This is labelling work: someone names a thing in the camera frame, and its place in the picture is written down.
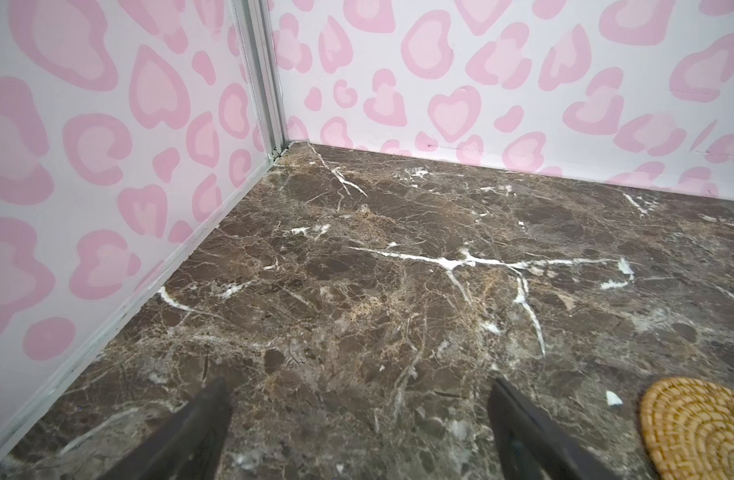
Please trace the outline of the woven rattan coaster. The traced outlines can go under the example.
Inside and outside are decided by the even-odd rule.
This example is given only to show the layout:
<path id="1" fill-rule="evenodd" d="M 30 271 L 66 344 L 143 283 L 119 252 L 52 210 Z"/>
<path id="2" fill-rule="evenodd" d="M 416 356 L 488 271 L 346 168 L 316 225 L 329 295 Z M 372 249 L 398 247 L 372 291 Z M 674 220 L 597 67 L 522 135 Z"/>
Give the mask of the woven rattan coaster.
<path id="1" fill-rule="evenodd" d="M 641 437 L 662 479 L 734 479 L 734 390 L 705 380 L 654 382 L 639 403 Z"/>

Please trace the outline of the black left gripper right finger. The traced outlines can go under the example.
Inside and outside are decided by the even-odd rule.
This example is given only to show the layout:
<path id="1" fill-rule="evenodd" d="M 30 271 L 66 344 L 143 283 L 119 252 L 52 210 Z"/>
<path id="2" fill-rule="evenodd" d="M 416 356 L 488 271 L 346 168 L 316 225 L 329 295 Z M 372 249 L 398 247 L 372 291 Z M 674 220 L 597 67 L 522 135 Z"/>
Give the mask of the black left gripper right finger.
<path id="1" fill-rule="evenodd" d="M 506 479 L 616 479 L 516 387 L 498 378 L 487 413 Z"/>

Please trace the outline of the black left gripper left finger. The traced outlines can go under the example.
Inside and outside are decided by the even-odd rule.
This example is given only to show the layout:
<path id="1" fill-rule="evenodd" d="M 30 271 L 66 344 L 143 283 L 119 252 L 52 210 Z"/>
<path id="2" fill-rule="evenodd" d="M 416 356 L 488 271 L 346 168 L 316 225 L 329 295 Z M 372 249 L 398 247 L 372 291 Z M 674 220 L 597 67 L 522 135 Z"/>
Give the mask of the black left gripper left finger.
<path id="1" fill-rule="evenodd" d="M 221 461 L 232 407 L 223 379 L 206 385 L 104 479 L 213 479 Z"/>

